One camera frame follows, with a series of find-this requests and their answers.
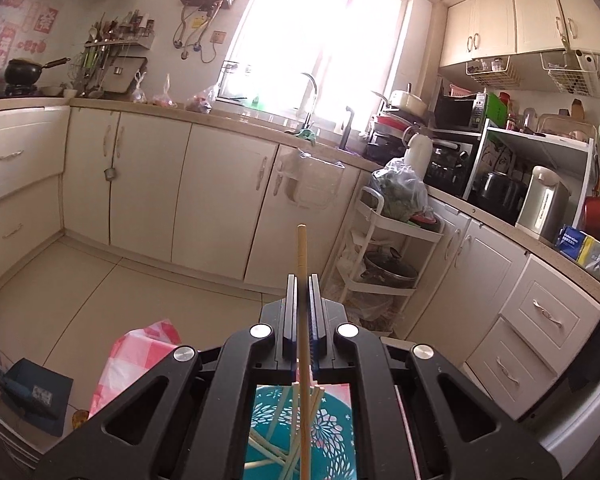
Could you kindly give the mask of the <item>red white checkered tablecloth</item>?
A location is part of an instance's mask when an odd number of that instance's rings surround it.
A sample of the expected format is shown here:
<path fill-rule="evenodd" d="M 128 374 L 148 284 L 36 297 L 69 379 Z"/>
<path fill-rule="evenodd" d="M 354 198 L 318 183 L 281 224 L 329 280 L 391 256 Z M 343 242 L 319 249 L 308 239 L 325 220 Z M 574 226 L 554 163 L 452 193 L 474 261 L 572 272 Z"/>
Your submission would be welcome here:
<path fill-rule="evenodd" d="M 90 417 L 134 384 L 181 344 L 181 337 L 168 318 L 130 330 L 112 346 L 100 374 L 90 407 Z"/>

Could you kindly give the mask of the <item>black frying pan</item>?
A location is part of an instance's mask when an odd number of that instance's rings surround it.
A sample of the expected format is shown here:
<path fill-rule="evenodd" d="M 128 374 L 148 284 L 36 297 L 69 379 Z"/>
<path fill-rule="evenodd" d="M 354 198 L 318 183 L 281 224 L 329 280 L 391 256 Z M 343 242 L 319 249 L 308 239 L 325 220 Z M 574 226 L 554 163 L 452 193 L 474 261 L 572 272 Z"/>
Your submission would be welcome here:
<path fill-rule="evenodd" d="M 24 60 L 23 58 L 12 58 L 4 71 L 6 84 L 20 84 L 20 86 L 32 86 L 41 77 L 43 70 L 49 70 L 57 66 L 65 65 L 70 58 L 58 58 L 44 64 Z"/>

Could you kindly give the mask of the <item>white electric kettle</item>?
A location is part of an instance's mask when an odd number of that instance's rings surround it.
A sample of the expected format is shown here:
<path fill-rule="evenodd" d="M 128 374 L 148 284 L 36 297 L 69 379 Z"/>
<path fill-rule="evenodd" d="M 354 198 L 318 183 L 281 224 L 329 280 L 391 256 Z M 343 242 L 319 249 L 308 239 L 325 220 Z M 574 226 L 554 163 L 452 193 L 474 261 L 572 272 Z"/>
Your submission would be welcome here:
<path fill-rule="evenodd" d="M 516 228 L 535 240 L 553 245 L 570 199 L 569 188 L 555 171 L 542 166 L 532 170 L 528 192 Z"/>

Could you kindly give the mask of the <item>white thermos jug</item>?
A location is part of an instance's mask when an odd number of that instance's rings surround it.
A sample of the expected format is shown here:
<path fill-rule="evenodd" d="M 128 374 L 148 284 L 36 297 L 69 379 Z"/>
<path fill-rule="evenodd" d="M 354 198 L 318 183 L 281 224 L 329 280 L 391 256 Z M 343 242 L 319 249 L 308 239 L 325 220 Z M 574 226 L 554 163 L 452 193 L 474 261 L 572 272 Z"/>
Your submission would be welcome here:
<path fill-rule="evenodd" d="M 426 176 L 433 149 L 432 141 L 426 134 L 415 133 L 408 140 L 404 162 L 414 170 L 420 180 Z"/>

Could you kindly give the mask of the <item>white rolling storage cart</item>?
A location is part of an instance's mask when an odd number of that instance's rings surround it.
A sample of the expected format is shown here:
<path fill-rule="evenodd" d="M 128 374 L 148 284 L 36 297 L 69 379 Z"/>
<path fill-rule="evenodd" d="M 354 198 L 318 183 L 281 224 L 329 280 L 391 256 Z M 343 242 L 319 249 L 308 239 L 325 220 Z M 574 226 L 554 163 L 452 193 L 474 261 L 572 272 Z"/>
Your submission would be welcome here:
<path fill-rule="evenodd" d="M 403 222 L 384 216 L 385 204 L 378 191 L 360 189 L 325 284 L 350 321 L 380 336 L 393 332 L 446 229 L 431 208 Z"/>

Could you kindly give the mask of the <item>green vegetable plastic bag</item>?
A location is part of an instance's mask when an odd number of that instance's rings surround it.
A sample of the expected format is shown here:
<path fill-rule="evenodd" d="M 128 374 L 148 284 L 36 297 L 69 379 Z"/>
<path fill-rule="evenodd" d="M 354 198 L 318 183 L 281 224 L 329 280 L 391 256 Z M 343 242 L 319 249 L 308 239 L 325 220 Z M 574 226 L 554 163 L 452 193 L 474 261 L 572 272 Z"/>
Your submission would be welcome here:
<path fill-rule="evenodd" d="M 370 187 L 384 198 L 381 213 L 390 219 L 407 222 L 428 207 L 425 183 L 403 157 L 391 159 L 375 170 Z"/>

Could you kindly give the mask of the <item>red pan on rack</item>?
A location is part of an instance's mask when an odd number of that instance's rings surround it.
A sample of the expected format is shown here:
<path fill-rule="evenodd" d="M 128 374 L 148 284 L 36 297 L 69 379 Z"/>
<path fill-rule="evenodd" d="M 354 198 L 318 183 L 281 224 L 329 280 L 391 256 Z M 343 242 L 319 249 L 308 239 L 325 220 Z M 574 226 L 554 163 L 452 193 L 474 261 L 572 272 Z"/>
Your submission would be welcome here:
<path fill-rule="evenodd" d="M 583 204 L 582 230 L 600 240 L 600 196 L 586 196 Z"/>

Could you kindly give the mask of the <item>blue perforated plastic basket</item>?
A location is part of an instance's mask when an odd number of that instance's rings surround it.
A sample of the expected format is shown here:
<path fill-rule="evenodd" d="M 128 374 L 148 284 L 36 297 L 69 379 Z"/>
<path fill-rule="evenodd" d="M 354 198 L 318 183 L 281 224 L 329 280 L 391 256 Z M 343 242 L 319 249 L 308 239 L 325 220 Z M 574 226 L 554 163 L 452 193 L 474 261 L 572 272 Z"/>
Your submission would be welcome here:
<path fill-rule="evenodd" d="M 308 434 L 312 479 L 355 479 L 356 456 L 349 388 L 311 388 Z M 260 386 L 254 397 L 245 479 L 300 479 L 303 444 L 302 414 L 297 385 Z"/>

